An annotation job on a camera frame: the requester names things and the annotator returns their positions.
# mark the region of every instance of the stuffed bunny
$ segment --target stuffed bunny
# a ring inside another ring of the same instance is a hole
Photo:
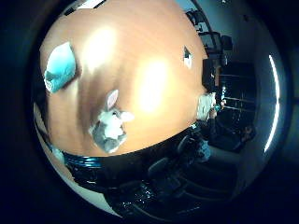
[[[56,92],[72,79],[76,72],[76,60],[70,43],[56,47],[50,54],[44,82],[50,92]]]
[[[122,124],[134,119],[134,115],[130,112],[120,111],[113,107],[118,95],[118,90],[111,91],[107,95],[104,109],[95,125],[89,130],[94,143],[107,153],[115,152],[126,140],[127,135],[122,129]]]
[[[198,100],[196,118],[202,121],[207,121],[209,118],[209,111],[216,104],[216,92],[206,93],[201,95]]]

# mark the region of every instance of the fluorescent light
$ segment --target fluorescent light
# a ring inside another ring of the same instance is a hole
[[[278,71],[275,67],[273,58],[271,55],[269,55],[269,59],[270,59],[270,63],[272,66],[272,70],[273,70],[273,77],[274,77],[274,81],[275,81],[275,92],[276,92],[276,98],[277,98],[277,102],[276,102],[276,106],[275,106],[275,115],[273,118],[273,123],[272,123],[272,129],[269,135],[269,138],[267,140],[267,143],[265,144],[264,147],[264,152],[270,147],[270,144],[272,142],[275,130],[278,126],[278,117],[279,117],[279,97],[280,97],[280,88],[279,88],[279,81],[278,81]]]

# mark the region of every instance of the teal plush toy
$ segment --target teal plush toy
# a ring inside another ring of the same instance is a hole
[[[69,42],[56,47],[50,54],[44,82],[50,92],[57,92],[65,83],[70,81],[76,73],[75,55]]]

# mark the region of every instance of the wooden table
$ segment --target wooden table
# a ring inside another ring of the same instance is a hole
[[[157,144],[186,129],[196,118],[204,46],[172,0],[108,0],[96,9],[62,16],[40,48],[41,72],[50,53],[70,41],[76,78],[47,93],[47,127],[59,149],[106,157]],[[192,68],[183,62],[184,47]],[[120,91],[117,107],[135,115],[124,123],[127,141],[113,154],[99,149],[88,133],[107,93]]]

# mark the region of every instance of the bunny ear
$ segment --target bunny ear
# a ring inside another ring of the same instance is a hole
[[[119,91],[118,90],[111,91],[107,95],[107,101],[106,101],[107,111],[110,110],[113,107],[113,105],[116,103],[116,101],[118,99],[118,96],[119,96]]]

